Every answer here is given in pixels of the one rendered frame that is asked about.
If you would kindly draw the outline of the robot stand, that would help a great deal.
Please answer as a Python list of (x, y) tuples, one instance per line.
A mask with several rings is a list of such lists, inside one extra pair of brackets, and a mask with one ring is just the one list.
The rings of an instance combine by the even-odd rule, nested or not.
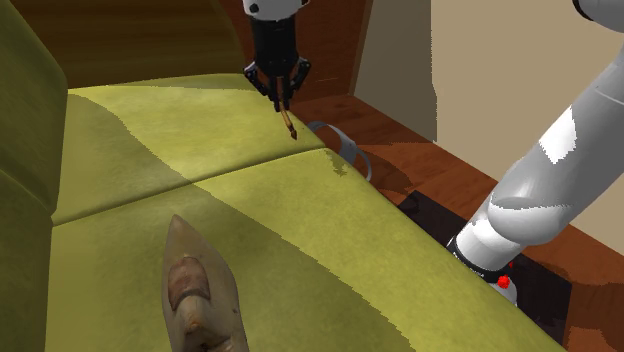
[[(418, 191), (408, 195), (398, 208), (442, 246), (467, 223)], [(514, 259), (511, 278), (518, 290), (518, 308), (564, 345), (571, 283), (524, 254)]]

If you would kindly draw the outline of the beige clothes iron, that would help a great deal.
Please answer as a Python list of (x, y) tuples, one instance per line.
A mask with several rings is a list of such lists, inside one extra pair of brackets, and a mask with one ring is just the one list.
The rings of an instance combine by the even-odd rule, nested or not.
[(250, 352), (232, 271), (177, 214), (166, 238), (161, 297), (172, 352)]

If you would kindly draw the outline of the olive green sofa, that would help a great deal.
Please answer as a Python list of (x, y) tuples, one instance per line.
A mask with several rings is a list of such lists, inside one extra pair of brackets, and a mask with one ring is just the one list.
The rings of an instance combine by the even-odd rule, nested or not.
[(171, 352), (179, 215), (251, 352), (564, 352), (238, 75), (71, 89), (0, 0), (0, 352)]

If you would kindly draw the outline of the grey round basket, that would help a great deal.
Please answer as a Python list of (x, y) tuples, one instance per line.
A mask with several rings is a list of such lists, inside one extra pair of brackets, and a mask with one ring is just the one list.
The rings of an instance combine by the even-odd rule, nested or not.
[(348, 135), (346, 135), (339, 128), (333, 125), (327, 124), (325, 122), (312, 121), (307, 124), (307, 128), (310, 129), (312, 132), (316, 132), (318, 129), (323, 128), (323, 127), (328, 127), (332, 129), (338, 135), (340, 139), (340, 149), (339, 149), (338, 155), (342, 157), (345, 161), (353, 165), (355, 163), (357, 156), (362, 157), (367, 167), (366, 180), (370, 181), (372, 178), (371, 162), (368, 156), (366, 155), (366, 153), (358, 147), (358, 145), (356, 144), (354, 140), (352, 140)]

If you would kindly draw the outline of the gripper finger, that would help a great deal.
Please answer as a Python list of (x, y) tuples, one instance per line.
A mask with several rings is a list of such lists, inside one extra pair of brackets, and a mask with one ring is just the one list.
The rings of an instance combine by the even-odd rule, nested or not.
[(290, 109), (290, 101), (296, 91), (303, 85), (304, 80), (311, 69), (311, 63), (300, 57), (293, 77), (283, 78), (283, 106), (285, 110)]
[(279, 76), (267, 75), (267, 81), (264, 82), (260, 77), (260, 68), (255, 61), (252, 61), (243, 70), (245, 78), (256, 88), (263, 96), (269, 98), (270, 101), (279, 101), (280, 94), (278, 90)]

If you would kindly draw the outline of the brown paintbrush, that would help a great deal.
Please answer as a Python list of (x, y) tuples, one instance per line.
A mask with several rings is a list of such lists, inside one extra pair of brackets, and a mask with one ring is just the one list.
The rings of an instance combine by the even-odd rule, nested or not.
[(280, 95), (280, 102), (279, 102), (279, 110), (283, 117), (283, 121), (287, 129), (289, 130), (291, 138), (296, 140), (298, 138), (298, 134), (288, 113), (289, 106), (290, 106), (290, 99), (292, 97), (290, 79), (287, 76), (283, 76), (280, 78), (280, 80), (281, 80), (281, 95)]

